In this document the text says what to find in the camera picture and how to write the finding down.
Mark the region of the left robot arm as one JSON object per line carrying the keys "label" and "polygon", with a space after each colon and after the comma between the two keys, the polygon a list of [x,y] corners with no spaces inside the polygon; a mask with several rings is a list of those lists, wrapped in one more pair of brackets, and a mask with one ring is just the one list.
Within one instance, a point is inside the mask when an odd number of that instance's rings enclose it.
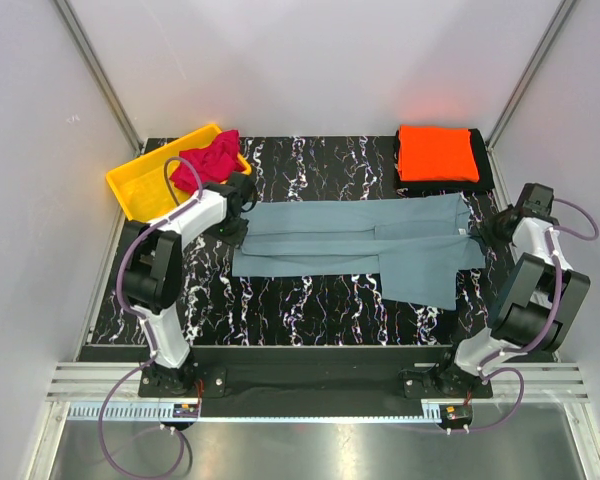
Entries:
{"label": "left robot arm", "polygon": [[116,278],[121,308],[135,316],[149,346],[142,367],[147,382],[176,396],[196,383],[190,345],[181,331],[176,302],[182,291],[184,250],[201,235],[233,248],[247,231],[244,215],[257,203],[248,174],[232,173],[222,183],[206,183],[196,195],[149,223],[132,221],[123,228],[127,242]]}

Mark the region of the blue-grey t shirt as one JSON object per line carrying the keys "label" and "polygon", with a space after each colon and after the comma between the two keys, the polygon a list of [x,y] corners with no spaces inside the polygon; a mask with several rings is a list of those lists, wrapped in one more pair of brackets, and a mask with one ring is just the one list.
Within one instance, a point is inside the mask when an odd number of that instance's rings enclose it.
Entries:
{"label": "blue-grey t shirt", "polygon": [[453,310],[458,272],[485,256],[458,194],[262,203],[233,255],[236,277],[376,274],[386,300]]}

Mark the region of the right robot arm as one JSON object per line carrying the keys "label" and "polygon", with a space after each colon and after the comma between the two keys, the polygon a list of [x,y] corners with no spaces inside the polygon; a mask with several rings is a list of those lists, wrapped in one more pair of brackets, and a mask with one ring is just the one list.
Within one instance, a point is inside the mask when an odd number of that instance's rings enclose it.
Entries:
{"label": "right robot arm", "polygon": [[599,238],[599,227],[582,207],[552,188],[524,185],[517,202],[478,229],[487,246],[509,243],[517,261],[488,312],[487,326],[461,341],[436,365],[432,385],[461,397],[489,382],[509,359],[562,344],[590,289],[560,246],[562,233],[583,241]]}

